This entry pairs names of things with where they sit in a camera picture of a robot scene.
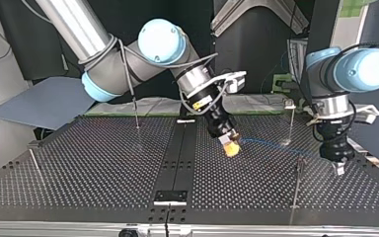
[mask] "black perforated table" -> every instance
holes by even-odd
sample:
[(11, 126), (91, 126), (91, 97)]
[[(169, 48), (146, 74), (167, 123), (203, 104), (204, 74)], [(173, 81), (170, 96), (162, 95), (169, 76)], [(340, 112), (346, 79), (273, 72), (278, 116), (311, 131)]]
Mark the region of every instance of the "black perforated table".
[[(77, 118), (0, 170), (0, 221), (379, 226), (379, 169), (359, 154), (336, 176), (306, 118), (238, 116), (224, 156), (203, 118)], [(305, 160), (293, 206), (299, 158)], [(186, 205), (155, 205), (186, 191)]]

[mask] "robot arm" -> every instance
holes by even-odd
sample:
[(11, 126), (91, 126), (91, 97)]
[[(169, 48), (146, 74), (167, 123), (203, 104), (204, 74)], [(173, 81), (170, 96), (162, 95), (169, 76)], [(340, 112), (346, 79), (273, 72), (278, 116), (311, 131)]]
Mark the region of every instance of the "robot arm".
[(166, 20), (148, 22), (137, 41), (117, 50), (118, 39), (106, 32), (86, 0), (37, 2), (80, 63), (85, 64), (82, 83), (96, 101), (121, 96), (169, 68), (189, 101), (191, 108), (187, 108), (204, 115), (210, 135), (219, 138), (228, 156), (239, 152), (239, 134), (222, 106), (221, 96), (225, 90), (235, 93), (243, 87), (243, 73), (211, 78), (205, 60), (199, 60), (187, 35)]
[(307, 55), (306, 64), (316, 131), (323, 137), (321, 157), (344, 163), (354, 157), (347, 133), (357, 118), (357, 107), (348, 95), (379, 89), (379, 48), (343, 53), (331, 47)]

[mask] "orange object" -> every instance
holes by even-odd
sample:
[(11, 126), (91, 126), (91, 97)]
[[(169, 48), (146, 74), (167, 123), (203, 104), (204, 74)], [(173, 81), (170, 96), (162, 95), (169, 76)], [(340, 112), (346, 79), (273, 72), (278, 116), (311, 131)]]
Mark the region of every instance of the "orange object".
[(235, 141), (227, 142), (223, 145), (223, 148), (226, 152), (227, 157), (233, 157), (237, 155), (241, 149), (240, 145)]

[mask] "blue joint cap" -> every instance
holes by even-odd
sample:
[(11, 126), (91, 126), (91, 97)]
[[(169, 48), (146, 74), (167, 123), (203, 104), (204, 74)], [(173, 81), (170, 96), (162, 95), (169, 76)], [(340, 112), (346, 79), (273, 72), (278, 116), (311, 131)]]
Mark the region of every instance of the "blue joint cap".
[(146, 23), (138, 35), (138, 47), (143, 56), (159, 65), (179, 60), (187, 47), (182, 30), (174, 24), (154, 19)]
[(320, 51), (309, 53), (306, 56), (306, 69), (308, 70), (309, 67), (311, 67), (315, 63), (325, 60), (328, 57), (336, 56), (340, 52), (341, 49), (339, 47), (330, 47)]
[(114, 99), (115, 97), (120, 96), (107, 92), (106, 90), (97, 86), (97, 84), (95, 84), (89, 77), (88, 72), (85, 72), (82, 75), (82, 84), (84, 84), (85, 91), (88, 93), (88, 95), (98, 102), (107, 102)]
[(379, 48), (362, 48), (344, 55), (335, 65), (334, 78), (349, 92), (379, 89)]

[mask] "gray sheet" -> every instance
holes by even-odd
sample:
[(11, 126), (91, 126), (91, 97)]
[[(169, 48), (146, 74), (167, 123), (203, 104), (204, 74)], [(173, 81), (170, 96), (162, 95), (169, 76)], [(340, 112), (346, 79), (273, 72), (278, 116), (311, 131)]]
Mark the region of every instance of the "gray sheet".
[(51, 77), (2, 104), (0, 119), (56, 130), (93, 103), (79, 79)]

